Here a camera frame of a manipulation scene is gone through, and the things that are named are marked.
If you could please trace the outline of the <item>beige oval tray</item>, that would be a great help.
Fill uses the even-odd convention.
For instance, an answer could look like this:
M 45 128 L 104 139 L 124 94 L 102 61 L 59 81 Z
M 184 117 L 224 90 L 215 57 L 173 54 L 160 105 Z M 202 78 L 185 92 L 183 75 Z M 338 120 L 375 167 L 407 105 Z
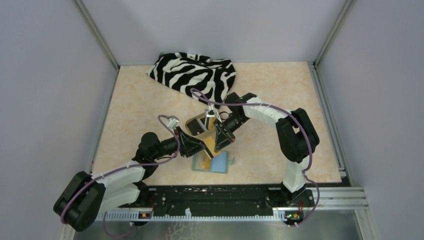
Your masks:
M 199 124 L 196 122 L 197 118 L 204 118 L 204 117 L 205 117 L 205 114 L 201 113 L 201 114 L 195 115 L 194 117 L 188 119 L 185 122 L 185 129 L 187 130 L 189 135 L 200 139 L 202 137 L 206 137 L 206 136 L 211 135 L 213 133 L 213 131 L 215 130 L 215 126 L 211 130 L 208 130 L 206 132 L 202 132 L 202 130 L 199 127 Z

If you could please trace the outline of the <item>green card holder wallet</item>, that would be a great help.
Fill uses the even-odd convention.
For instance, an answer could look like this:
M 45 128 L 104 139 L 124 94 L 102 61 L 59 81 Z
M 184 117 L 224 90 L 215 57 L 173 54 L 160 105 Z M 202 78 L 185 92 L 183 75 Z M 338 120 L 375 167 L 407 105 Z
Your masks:
M 196 172 L 227 174 L 229 167 L 233 165 L 235 158 L 228 151 L 223 151 L 220 155 L 211 159 L 209 170 L 197 169 L 197 161 L 199 158 L 208 157 L 205 152 L 196 153 L 192 158 L 191 170 Z

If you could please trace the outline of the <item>yellow VIP card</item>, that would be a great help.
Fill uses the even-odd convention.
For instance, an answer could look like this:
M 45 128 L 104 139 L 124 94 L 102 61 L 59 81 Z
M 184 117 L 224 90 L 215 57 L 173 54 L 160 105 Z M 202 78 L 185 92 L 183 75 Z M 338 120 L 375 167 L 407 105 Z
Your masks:
M 206 157 L 199 158 L 196 164 L 197 169 L 199 170 L 209 170 L 211 167 L 211 159 Z

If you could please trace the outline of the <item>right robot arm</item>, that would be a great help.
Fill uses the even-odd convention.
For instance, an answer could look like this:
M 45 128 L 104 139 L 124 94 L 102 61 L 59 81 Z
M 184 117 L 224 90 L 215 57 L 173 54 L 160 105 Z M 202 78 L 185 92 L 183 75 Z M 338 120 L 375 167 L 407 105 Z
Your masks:
M 262 101 L 253 93 L 238 96 L 233 92 L 222 105 L 229 107 L 231 114 L 223 122 L 214 123 L 214 151 L 233 143 L 236 139 L 234 132 L 250 119 L 274 128 L 281 152 L 287 159 L 281 199 L 287 206 L 295 206 L 305 191 L 305 172 L 312 165 L 310 157 L 320 143 L 307 112 L 302 108 L 293 111 L 282 109 Z

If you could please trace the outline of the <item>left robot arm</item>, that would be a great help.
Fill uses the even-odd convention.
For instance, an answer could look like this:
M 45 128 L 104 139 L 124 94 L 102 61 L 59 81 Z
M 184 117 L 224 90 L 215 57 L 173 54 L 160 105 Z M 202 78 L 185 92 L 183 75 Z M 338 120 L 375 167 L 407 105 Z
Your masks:
M 158 160 L 165 158 L 169 162 L 177 156 L 188 158 L 204 151 L 206 138 L 212 132 L 190 135 L 178 126 L 171 131 L 173 136 L 165 140 L 147 132 L 141 137 L 135 156 L 123 166 L 98 175 L 76 173 L 55 202 L 53 211 L 63 224 L 81 232 L 98 214 L 132 203 L 144 207 L 149 203 L 150 193 L 141 188 L 141 183 L 156 171 Z

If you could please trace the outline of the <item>dark VIP card upper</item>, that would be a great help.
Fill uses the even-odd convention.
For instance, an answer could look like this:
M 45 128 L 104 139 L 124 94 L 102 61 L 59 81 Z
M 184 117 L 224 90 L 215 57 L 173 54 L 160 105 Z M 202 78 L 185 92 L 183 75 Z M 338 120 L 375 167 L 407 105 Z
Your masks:
M 207 132 L 214 128 L 212 117 L 196 118 L 195 120 L 198 123 L 202 132 Z

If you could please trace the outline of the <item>zebra striped cloth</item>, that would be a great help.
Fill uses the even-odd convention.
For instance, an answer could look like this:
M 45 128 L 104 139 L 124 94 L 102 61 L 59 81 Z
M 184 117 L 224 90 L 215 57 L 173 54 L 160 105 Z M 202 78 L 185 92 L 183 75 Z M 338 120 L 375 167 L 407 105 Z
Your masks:
M 193 99 L 192 88 L 208 100 L 221 103 L 233 87 L 237 72 L 230 59 L 213 60 L 201 54 L 174 52 L 161 54 L 146 74 Z

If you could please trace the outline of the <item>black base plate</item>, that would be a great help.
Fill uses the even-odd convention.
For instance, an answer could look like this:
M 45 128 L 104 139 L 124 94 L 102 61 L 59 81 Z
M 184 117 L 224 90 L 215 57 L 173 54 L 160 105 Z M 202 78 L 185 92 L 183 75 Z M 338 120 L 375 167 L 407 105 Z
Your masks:
M 282 184 L 151 185 L 142 186 L 138 199 L 123 208 L 153 209 L 155 217 L 177 217 L 189 209 L 194 217 L 270 216 L 273 208 L 313 207 L 313 192 L 306 189 L 293 200 Z

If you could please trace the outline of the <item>aluminium front rail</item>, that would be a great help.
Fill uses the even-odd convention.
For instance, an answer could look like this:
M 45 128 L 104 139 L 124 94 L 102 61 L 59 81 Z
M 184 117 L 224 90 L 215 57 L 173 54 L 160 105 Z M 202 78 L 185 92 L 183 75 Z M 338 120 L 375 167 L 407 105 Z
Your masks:
M 108 197 L 90 187 L 71 201 L 74 190 L 54 208 L 58 214 L 67 203 L 65 222 L 75 231 L 87 230 L 96 221 L 126 221 L 139 226 L 143 221 L 281 221 L 295 227 L 317 211 L 354 210 L 360 233 L 376 240 L 369 204 L 360 187 L 307 184 L 289 193 L 274 184 L 241 185 L 156 185 L 138 186 L 139 195 L 125 200 L 123 193 Z

